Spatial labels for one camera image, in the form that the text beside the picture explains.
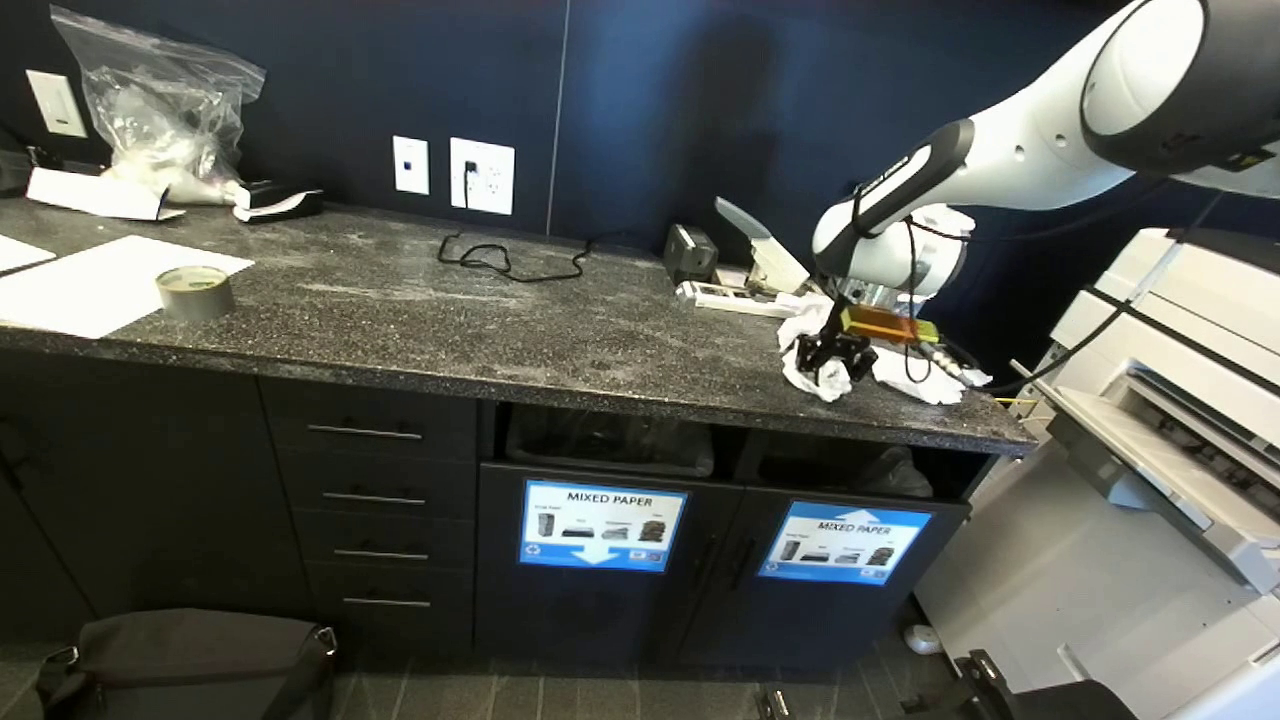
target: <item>black bag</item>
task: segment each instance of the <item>black bag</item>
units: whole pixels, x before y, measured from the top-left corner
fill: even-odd
[[[326,720],[332,626],[238,613],[134,613],[40,670],[49,720]]]

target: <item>white robotic arm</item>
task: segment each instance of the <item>white robotic arm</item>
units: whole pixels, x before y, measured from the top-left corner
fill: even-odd
[[[831,202],[817,266],[867,302],[938,297],[971,221],[1068,209],[1134,170],[1280,197],[1280,0],[1134,0],[1026,93],[929,135]]]

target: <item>electrical outlet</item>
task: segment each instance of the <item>electrical outlet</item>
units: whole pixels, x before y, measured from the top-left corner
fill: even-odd
[[[398,174],[398,190],[432,197],[430,139],[391,135],[391,174]]]
[[[453,209],[512,215],[517,198],[517,149],[447,139],[447,198]]]
[[[27,84],[51,135],[88,135],[69,75],[27,67]]]

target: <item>black countertop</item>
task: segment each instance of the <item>black countertop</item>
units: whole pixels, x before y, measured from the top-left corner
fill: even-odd
[[[656,259],[595,252],[583,280],[510,285],[436,259],[447,223],[369,209],[238,223],[198,209],[177,223],[116,223],[0,198],[0,234],[82,252],[116,234],[251,255],[238,313],[194,324],[155,313],[108,338],[0,327],[0,348],[182,365],[281,378],[422,389],[592,411],[649,411],[733,428],[900,438],[968,450],[1034,450],[1034,436],[990,394],[929,406],[879,385],[822,405],[781,376],[775,321],[671,298]],[[517,273],[564,273],[575,244],[505,239]]]

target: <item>floor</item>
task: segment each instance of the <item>floor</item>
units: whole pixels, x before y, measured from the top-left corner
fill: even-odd
[[[0,652],[0,720],[40,720],[32,681],[43,649]],[[895,720],[904,703],[954,681],[895,637],[826,681],[775,682],[797,720]],[[755,681],[583,681],[583,676],[426,676],[413,664],[354,666],[337,682],[337,720],[755,720]]]

